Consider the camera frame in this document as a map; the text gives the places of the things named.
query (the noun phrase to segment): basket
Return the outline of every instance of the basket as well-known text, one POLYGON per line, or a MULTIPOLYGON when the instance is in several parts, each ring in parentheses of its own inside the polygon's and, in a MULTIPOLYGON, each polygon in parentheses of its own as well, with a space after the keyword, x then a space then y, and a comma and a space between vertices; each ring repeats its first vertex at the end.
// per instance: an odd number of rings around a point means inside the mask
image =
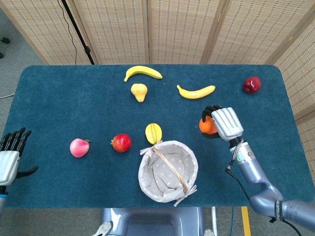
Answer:
POLYGON ((159 142, 140 151, 141 190, 160 203, 177 200, 174 206, 197 191, 194 182, 198 163, 192 150, 178 141, 159 142))

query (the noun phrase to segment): black pole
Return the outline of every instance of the black pole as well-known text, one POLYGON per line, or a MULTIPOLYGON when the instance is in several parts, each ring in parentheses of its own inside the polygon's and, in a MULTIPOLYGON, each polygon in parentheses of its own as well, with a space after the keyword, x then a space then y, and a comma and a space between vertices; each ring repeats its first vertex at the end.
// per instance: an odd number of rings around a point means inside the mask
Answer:
POLYGON ((75 20, 74 20, 74 18, 73 18, 73 15, 72 15, 72 13, 71 13, 71 11, 70 11, 70 9, 69 9, 69 6, 68 6, 67 2, 66 2, 65 0, 61 0, 61 2, 63 3, 63 6, 64 6, 64 8, 65 8, 65 10, 66 10, 66 12, 67 12, 67 14, 68 14, 68 16, 69 16, 71 22, 72 22, 72 25, 73 25, 75 31, 77 32, 77 35, 79 36, 79 39, 80 39, 80 41, 81 41, 81 43, 82 43, 82 46, 83 46, 83 48, 84 48, 85 53, 88 55, 88 58, 89 58, 91 64, 92 64, 92 65, 95 65, 95 63, 94 63, 94 61, 93 61, 93 58, 91 57, 91 54, 90 54, 91 50, 90 50, 90 48, 85 44, 84 39, 83 39, 83 37, 82 37, 82 35, 81 35, 80 31, 79 31, 79 28, 78 28, 77 24, 75 23, 75 20))

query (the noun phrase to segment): yellow tape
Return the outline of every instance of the yellow tape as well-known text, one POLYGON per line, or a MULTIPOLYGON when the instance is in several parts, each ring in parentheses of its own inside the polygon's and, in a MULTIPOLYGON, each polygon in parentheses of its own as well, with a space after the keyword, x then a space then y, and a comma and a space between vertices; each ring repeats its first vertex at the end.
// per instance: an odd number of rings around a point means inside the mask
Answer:
POLYGON ((244 236, 251 236, 250 219, 248 218, 247 206, 242 206, 241 209, 244 226, 244 236))

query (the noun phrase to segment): beige screen panel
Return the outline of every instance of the beige screen panel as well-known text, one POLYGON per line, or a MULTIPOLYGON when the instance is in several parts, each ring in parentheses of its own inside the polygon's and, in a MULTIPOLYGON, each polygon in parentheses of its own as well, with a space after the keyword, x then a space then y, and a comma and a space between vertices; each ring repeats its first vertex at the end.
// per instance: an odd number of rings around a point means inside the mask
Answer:
POLYGON ((150 63, 200 63, 219 0, 149 0, 150 63))
POLYGON ((315 21, 313 21, 279 58, 295 118, 315 110, 315 21))
MULTIPOLYGON (((47 64, 75 64, 75 48, 57 0, 0 0, 0 6, 47 64)), ((64 14, 77 48, 77 64, 90 64, 67 13, 64 14)))
POLYGON ((297 124, 307 163, 315 183, 315 117, 297 124))
POLYGON ((231 0, 208 63, 264 64, 314 0, 231 0))
POLYGON ((145 0, 74 3, 100 64, 149 63, 145 0))

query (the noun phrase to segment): orange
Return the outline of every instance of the orange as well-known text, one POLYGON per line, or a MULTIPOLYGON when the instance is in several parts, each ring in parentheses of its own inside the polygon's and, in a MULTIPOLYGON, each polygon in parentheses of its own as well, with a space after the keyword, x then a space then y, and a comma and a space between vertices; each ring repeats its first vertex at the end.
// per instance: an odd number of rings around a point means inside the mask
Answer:
POLYGON ((202 119, 200 119, 199 129, 201 133, 206 134, 215 134, 218 131, 211 117, 206 117, 205 122, 203 122, 202 119))

